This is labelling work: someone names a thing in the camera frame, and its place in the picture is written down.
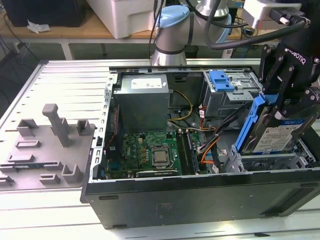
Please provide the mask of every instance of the aluminum workbench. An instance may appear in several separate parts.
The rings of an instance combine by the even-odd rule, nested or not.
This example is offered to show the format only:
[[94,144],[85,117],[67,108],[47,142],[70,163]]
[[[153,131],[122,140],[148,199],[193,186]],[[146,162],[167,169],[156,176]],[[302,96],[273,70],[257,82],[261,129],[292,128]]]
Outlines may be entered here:
[[[252,66],[259,59],[195,59],[189,65]],[[17,135],[21,119],[49,125],[41,114],[57,103],[69,124],[88,119],[97,124],[110,67],[147,66],[147,60],[49,61],[34,70],[0,120],[0,163]],[[316,122],[313,128],[320,130]],[[320,196],[288,217],[105,230],[89,204],[80,203],[81,188],[0,192],[0,239],[320,239]]]

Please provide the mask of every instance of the black cable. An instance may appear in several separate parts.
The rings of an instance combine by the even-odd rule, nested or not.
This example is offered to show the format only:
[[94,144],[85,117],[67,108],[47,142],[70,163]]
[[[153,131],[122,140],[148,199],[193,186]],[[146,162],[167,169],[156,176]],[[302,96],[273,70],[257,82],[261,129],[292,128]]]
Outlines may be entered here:
[[11,28],[10,28],[10,26],[9,26],[7,20],[6,20],[6,16],[8,16],[8,15],[5,14],[4,17],[3,17],[3,19],[4,19],[4,22],[5,22],[5,25],[8,27],[8,29],[10,30],[10,32],[12,33],[12,35],[15,36],[15,38],[16,38],[20,43],[22,43],[22,44],[26,47],[26,49],[34,56],[34,58],[35,58],[37,61],[40,61],[39,58],[28,48],[28,46],[27,46],[24,42],[22,42],[22,41],[20,40],[20,38],[11,30]]
[[[1,47],[2,47],[2,50],[3,50],[4,54],[7,56],[6,49],[5,49],[5,47],[4,47],[4,45],[2,44],[1,41],[0,41],[0,45],[1,45]],[[21,79],[20,79],[20,77],[19,77],[16,69],[14,68],[13,64],[11,63],[10,59],[8,60],[8,62],[9,62],[9,64],[10,64],[13,72],[15,73],[16,77],[18,78],[19,82],[22,84]]]
[[[179,118],[182,118],[182,117],[183,117],[183,116],[182,116],[182,111],[183,111],[183,110],[184,110],[184,109],[180,109],[180,111],[178,112]],[[189,117],[187,117],[187,118],[184,118],[184,119],[182,120],[183,122],[185,122],[187,128],[193,128],[193,126],[191,126],[191,124],[188,123],[188,121],[186,120],[186,119],[188,119],[188,118],[190,118],[190,117],[191,117],[191,115],[190,115]]]
[[157,24],[157,19],[160,15],[160,13],[162,12],[162,6],[164,5],[164,2],[165,0],[161,0],[161,4],[160,4],[160,9],[157,13],[157,15],[155,16],[155,20],[154,20],[154,23],[153,23],[153,27],[152,27],[152,30],[151,30],[151,33],[150,33],[150,38],[149,38],[149,48],[148,48],[148,54],[149,54],[149,59],[151,58],[151,54],[150,54],[150,48],[151,48],[151,40],[152,40],[152,36],[154,34],[154,31],[155,31],[155,28],[156,28],[156,24]]
[[[199,18],[203,19],[203,20],[208,20],[208,17],[205,15],[202,15],[192,4],[189,0],[185,0],[186,3],[188,4],[189,8],[195,13],[195,15],[197,15]],[[248,23],[242,23],[242,24],[238,24],[238,25],[226,25],[226,24],[222,24],[216,21],[211,21],[212,25],[215,25],[217,27],[220,28],[225,28],[225,29],[236,29],[236,28],[241,28],[244,26],[247,26]]]
[[221,135],[221,133],[224,131],[225,128],[227,128],[232,122],[234,122],[235,120],[237,120],[239,117],[237,116],[237,114],[252,106],[252,102],[247,102],[246,104],[242,105],[241,107],[239,107],[238,109],[236,109],[235,111],[233,111],[231,114],[229,114],[228,116],[226,116],[224,118],[224,120],[220,123],[220,125],[215,129],[213,135],[213,139],[211,139],[206,145],[202,146],[200,148],[200,150],[204,150],[207,149],[215,140],[217,140],[217,138]]
[[11,104],[11,102],[10,102],[8,96],[6,95],[6,93],[5,93],[3,90],[1,90],[1,89],[0,89],[0,92],[4,95],[4,97],[5,97],[5,99],[7,100],[8,104]]
[[205,41],[206,45],[213,50],[234,49],[234,48],[243,47],[246,45],[253,45],[253,44],[259,44],[259,43],[271,41],[274,39],[284,37],[286,35],[296,33],[298,31],[300,31],[301,29],[303,29],[306,25],[306,20],[303,18],[300,18],[299,20],[296,21],[295,24],[293,24],[291,26],[288,26],[286,28],[283,28],[283,29],[280,29],[277,31],[273,31],[270,33],[266,33],[266,34],[263,34],[260,36],[254,36],[254,37],[245,38],[245,39],[237,40],[237,41],[214,43],[214,42],[211,42],[211,40],[209,38],[209,29],[210,29],[210,25],[211,25],[210,23],[212,22],[212,20],[215,16],[215,13],[218,9],[220,2],[221,2],[221,0],[216,0],[213,3],[211,13],[210,13],[208,20],[206,21],[205,26],[204,26],[204,41]]
[[153,2],[153,20],[156,20],[157,8],[158,8],[158,0],[154,0],[154,2]]
[[0,76],[0,78],[1,78],[1,79],[4,79],[4,80],[6,80],[6,81],[8,81],[8,82],[10,82],[10,83],[13,83],[13,84],[17,84],[17,85],[19,85],[19,86],[22,86],[22,84],[21,84],[20,82],[16,82],[16,81],[10,80],[9,78],[6,78],[6,77],[4,77],[4,76]]
[[[8,52],[10,52],[11,49],[7,46],[7,44],[5,43],[4,39],[3,39],[2,36],[0,35],[0,43],[1,43],[1,41],[3,42],[4,46],[8,49]],[[25,64],[25,63],[20,63],[20,62],[18,61],[18,59],[17,59],[17,55],[18,55],[18,54],[14,54],[14,55],[13,55],[16,64],[20,65],[20,66],[22,67],[22,69],[25,70],[27,73],[29,73],[29,74],[32,73],[32,71],[34,70],[34,68],[32,68],[31,66],[29,66],[29,65],[27,65],[27,64]]]

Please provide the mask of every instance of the black box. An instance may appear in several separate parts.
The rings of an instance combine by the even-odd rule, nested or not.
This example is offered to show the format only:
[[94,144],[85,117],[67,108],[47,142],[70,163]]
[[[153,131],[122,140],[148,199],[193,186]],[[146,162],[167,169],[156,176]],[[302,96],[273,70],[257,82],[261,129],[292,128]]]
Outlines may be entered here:
[[79,27],[86,17],[85,0],[2,0],[15,27],[34,24]]

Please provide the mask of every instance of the black connector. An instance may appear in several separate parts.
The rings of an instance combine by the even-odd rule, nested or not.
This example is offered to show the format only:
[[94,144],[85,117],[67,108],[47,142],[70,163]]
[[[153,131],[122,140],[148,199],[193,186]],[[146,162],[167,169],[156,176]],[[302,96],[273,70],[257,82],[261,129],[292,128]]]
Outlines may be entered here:
[[101,147],[102,146],[102,140],[103,140],[103,138],[102,137],[97,137],[97,139],[96,139],[96,146],[97,147]]
[[295,19],[301,19],[305,16],[302,11],[297,10],[294,7],[287,8],[272,8],[269,17],[277,24],[283,24],[286,26],[295,24]]

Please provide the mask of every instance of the blue drive bay latch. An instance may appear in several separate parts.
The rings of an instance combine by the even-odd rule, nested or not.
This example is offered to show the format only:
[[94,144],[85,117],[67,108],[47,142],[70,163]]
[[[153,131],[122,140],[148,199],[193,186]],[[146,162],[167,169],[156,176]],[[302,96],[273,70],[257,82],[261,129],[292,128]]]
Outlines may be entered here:
[[235,90],[224,71],[211,70],[209,71],[209,77],[216,92],[233,92]]

